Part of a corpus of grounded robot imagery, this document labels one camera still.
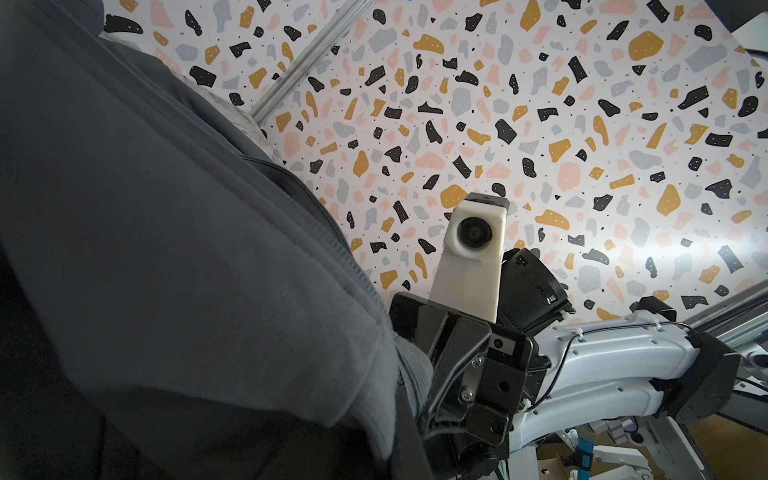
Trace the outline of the grey zip-up jacket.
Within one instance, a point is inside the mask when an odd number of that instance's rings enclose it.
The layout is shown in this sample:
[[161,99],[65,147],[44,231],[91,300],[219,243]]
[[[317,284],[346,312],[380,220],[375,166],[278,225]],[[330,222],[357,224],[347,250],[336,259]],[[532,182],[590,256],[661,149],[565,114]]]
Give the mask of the grey zip-up jacket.
[[99,1],[1,5],[1,475],[428,479],[432,379],[314,195]]

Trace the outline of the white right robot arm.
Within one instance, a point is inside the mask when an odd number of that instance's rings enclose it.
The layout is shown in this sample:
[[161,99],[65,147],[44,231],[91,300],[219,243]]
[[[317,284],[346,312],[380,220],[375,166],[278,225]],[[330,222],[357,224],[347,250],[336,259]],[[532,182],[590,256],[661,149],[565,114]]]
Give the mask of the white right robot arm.
[[391,304],[397,333],[434,368],[416,421],[428,478],[534,478],[538,443],[560,434],[572,448],[563,464],[587,479],[601,423],[679,426],[727,404],[737,353],[664,302],[644,297],[627,317],[569,325],[571,304],[533,253],[508,251],[499,269],[489,319],[457,295],[400,293]]

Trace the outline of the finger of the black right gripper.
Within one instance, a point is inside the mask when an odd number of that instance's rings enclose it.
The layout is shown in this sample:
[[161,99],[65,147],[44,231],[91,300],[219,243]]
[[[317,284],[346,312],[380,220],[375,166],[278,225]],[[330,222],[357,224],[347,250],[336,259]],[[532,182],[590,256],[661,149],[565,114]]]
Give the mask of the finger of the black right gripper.
[[424,353],[433,367],[418,429],[463,429],[480,399],[491,324],[408,292],[393,297],[389,314],[397,334]]

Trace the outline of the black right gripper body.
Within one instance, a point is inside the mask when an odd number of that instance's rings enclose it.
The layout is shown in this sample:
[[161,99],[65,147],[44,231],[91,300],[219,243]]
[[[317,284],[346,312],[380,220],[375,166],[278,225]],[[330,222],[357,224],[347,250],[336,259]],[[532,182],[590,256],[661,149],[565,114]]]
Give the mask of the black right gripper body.
[[515,248],[503,255],[480,399],[463,429],[420,431],[435,478],[479,479],[497,471],[508,456],[515,415],[536,401],[552,365],[534,337],[569,307],[565,291],[535,253]]

